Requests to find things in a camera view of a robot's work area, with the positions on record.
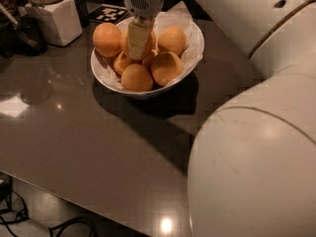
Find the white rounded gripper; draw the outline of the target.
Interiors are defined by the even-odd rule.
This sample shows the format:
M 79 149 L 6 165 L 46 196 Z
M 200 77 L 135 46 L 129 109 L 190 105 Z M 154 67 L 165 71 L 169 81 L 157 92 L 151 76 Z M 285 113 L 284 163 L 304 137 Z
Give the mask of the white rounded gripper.
M 160 13 L 164 0 L 124 0 L 124 6 L 134 16 L 127 26 L 128 55 L 143 59 L 154 43 L 152 36 L 155 17 Z

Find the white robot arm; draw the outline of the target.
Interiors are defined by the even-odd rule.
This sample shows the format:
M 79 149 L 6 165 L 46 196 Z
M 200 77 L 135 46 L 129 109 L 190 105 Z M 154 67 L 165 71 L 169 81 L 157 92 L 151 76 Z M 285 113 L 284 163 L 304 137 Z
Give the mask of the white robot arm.
M 202 125 L 167 237 L 316 237 L 315 0 L 196 0 L 263 80 Z

